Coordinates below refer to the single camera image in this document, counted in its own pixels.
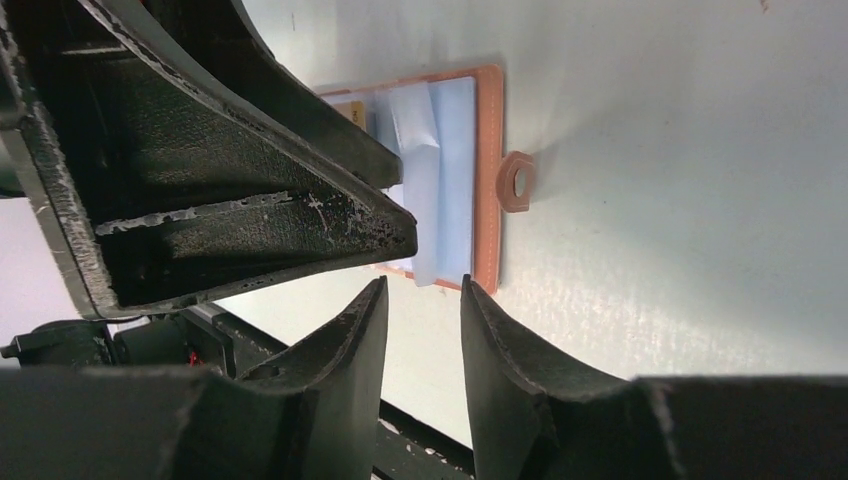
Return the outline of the brown leather card holder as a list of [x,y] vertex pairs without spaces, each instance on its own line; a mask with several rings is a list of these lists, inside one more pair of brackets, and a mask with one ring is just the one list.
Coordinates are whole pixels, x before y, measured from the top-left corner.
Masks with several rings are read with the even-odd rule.
[[366,132],[402,161],[402,182],[385,192],[417,220],[418,252],[379,269],[455,290],[470,276],[495,293],[502,216],[528,210],[530,193],[518,192],[515,179],[535,173],[532,156],[503,147],[502,68],[430,73],[322,98],[332,106],[363,101]]

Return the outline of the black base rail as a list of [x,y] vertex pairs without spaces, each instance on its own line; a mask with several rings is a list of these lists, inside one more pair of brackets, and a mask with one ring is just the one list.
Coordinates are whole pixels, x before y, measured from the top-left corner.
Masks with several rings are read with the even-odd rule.
[[[285,343],[218,307],[110,320],[58,320],[2,343],[3,362],[31,365],[191,365],[237,378]],[[375,479],[472,479],[472,453],[382,402]]]

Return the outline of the gold credit card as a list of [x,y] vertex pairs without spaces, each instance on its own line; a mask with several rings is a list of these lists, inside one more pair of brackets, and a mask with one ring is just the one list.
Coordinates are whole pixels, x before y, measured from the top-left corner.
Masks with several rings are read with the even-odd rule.
[[352,100],[334,103],[333,108],[361,130],[367,130],[367,111],[363,101]]

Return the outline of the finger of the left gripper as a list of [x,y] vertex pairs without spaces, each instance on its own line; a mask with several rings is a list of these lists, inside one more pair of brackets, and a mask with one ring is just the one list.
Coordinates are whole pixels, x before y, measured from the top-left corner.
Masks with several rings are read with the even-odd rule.
[[275,58],[242,1],[146,1],[145,8],[232,92],[367,184],[398,184],[398,156],[347,120]]
[[83,317],[416,252],[386,188],[228,89],[145,2],[1,5],[1,139]]

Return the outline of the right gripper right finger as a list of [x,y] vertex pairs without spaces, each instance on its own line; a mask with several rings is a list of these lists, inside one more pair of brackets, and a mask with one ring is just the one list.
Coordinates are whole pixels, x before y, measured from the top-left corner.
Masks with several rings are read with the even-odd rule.
[[621,379],[461,288],[480,479],[843,479],[843,376]]

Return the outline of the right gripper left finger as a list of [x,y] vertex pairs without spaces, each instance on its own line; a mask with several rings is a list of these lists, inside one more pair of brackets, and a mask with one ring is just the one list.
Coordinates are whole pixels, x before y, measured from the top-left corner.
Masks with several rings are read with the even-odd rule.
[[388,283],[229,378],[191,365],[31,365],[1,372],[5,479],[366,479]]

